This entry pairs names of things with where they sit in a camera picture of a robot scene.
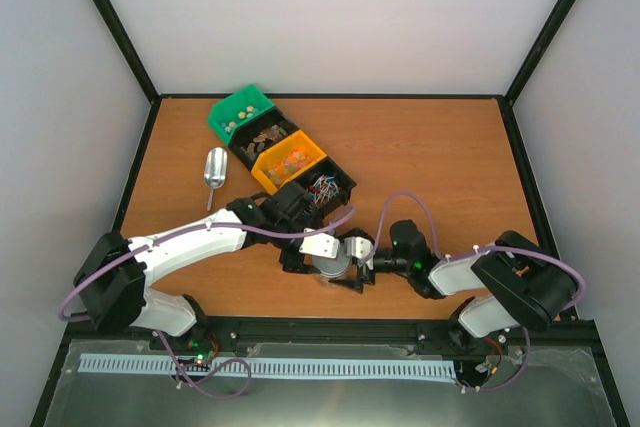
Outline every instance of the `gray floor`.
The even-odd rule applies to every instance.
[[[263,379],[246,395],[225,402],[176,390],[168,375],[78,374],[74,365],[81,351],[96,349],[85,344],[70,351],[48,426],[615,425],[584,351],[535,351],[521,379],[490,394],[462,395],[454,385],[417,381]],[[514,369],[505,359],[501,375]],[[231,393],[242,382],[214,379],[208,389]]]

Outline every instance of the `black metal frame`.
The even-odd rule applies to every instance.
[[[162,99],[214,98],[225,94],[159,95],[111,2],[109,0],[93,1],[151,104],[142,138],[114,220],[114,229],[119,229],[122,226],[126,215],[127,206],[129,205],[137,175],[153,130],[153,125],[161,107]],[[274,98],[496,99],[500,107],[505,131],[509,139],[518,174],[520,176],[520,181],[536,236],[538,237],[541,247],[554,255],[557,255],[558,251],[542,204],[540,193],[535,182],[535,177],[522,142],[513,107],[575,1],[576,0],[557,1],[505,95],[270,94],[270,96]],[[239,317],[212,317],[212,321],[215,325],[216,331],[218,332],[218,336],[221,339],[222,348],[225,350],[235,350],[238,353],[241,353],[247,346],[251,346],[257,342],[291,340],[304,343],[362,342],[384,345],[415,345],[415,348],[420,353],[434,353],[443,355],[447,359],[460,359],[460,356],[455,352],[452,352],[447,348],[447,346],[443,346],[442,343],[437,341],[432,342],[433,340],[436,340],[432,334],[438,329],[445,328],[446,321],[373,319],[332,320],[297,318],[265,319]],[[231,339],[231,332],[236,334],[235,340]],[[425,341],[418,340],[419,333],[428,334]],[[513,342],[522,340],[519,329],[512,331],[509,334],[509,337]],[[44,425],[46,414],[60,376],[61,368],[68,352],[69,343],[72,340],[94,338],[102,340],[109,338],[151,340],[151,336],[148,332],[136,331],[135,329],[131,329],[117,337],[105,337],[97,336],[95,332],[92,331],[91,326],[84,323],[70,324],[61,341],[51,373],[34,415],[31,424],[32,427]],[[563,313],[561,315],[561,321],[552,325],[547,332],[542,334],[532,334],[532,343],[535,346],[589,347],[594,355],[596,366],[604,384],[609,405],[611,406],[617,424],[620,426],[629,425],[629,421],[600,342],[600,337],[593,322],[578,320],[575,309],[571,309],[570,311]]]

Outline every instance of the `metal scoop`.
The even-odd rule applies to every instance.
[[[222,147],[216,147],[207,155],[207,163],[204,166],[204,182],[211,187],[207,211],[211,211],[213,204],[213,191],[224,185],[227,179],[227,151]]]

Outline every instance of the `white wall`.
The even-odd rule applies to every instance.
[[[640,3],[578,0],[516,103],[561,254],[640,425]]]
[[[91,0],[0,0],[0,424],[29,425],[58,302],[110,228],[148,103]]]
[[[556,0],[112,0],[161,92],[506,92]]]

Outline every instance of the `yellow bin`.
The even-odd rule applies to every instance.
[[[327,156],[301,130],[281,140],[260,154],[251,169],[269,194],[306,172]]]

